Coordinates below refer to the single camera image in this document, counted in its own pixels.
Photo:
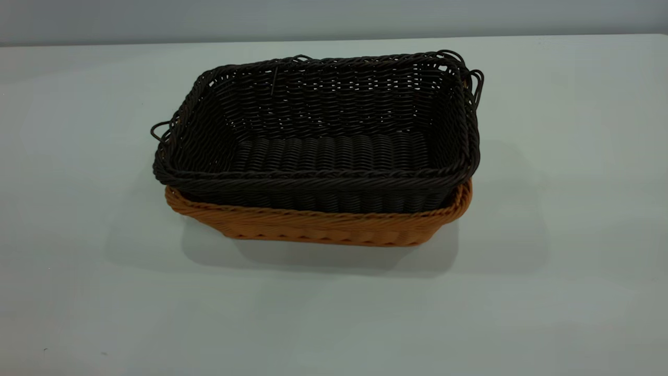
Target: basket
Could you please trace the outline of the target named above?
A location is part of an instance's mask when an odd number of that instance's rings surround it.
[[[219,205],[437,209],[478,167],[482,83],[445,50],[222,66],[151,130],[154,174],[191,201]]]
[[[177,213],[193,217],[235,239],[286,240],[357,246],[415,246],[464,214],[471,182],[460,185],[443,209],[413,214],[321,213],[197,203],[167,186],[165,197]]]

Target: basket weave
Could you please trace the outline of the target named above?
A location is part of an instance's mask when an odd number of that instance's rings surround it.
[[[221,205],[437,209],[478,166],[482,80],[445,50],[222,66],[152,129],[154,173],[191,201]]]
[[[442,225],[464,214],[472,194],[468,181],[456,188],[450,205],[443,209],[413,214],[350,214],[196,203],[171,187],[165,189],[174,211],[229,238],[383,247],[414,246],[428,241]]]

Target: white table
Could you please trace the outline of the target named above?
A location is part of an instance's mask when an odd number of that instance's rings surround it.
[[[149,128],[218,65],[460,52],[458,222],[416,248],[234,241]],[[668,37],[0,49],[0,375],[668,374]]]

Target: basket bottom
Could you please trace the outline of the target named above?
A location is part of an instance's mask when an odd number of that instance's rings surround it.
[[[429,167],[419,132],[241,142],[231,171],[419,170]]]
[[[438,231],[438,227],[428,230],[411,231],[332,231],[313,229],[294,229],[287,231],[285,227],[266,227],[263,233],[248,231],[240,233],[229,227],[214,226],[223,235],[240,240],[277,240],[282,242],[305,242],[318,244],[340,244],[345,246],[367,247],[410,247],[422,244]]]

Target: basket handle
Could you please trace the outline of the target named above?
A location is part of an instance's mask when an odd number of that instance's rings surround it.
[[[163,125],[165,125],[165,124],[169,124],[169,123],[171,123],[171,122],[172,122],[172,121],[159,122],[158,124],[152,126],[152,127],[151,127],[151,136],[153,136],[154,139],[156,139],[156,140],[158,140],[158,141],[160,141],[160,142],[162,143],[162,142],[163,142],[163,141],[162,141],[162,138],[161,138],[161,137],[158,137],[158,136],[156,135],[156,129],[157,129],[159,126],[163,126]]]
[[[478,85],[476,85],[476,91],[473,93],[473,106],[477,110],[480,103],[480,95],[482,94],[482,84],[485,82],[485,75],[477,69],[469,71],[468,77],[464,80],[465,88],[469,88],[473,84],[471,77],[475,77],[478,81]]]

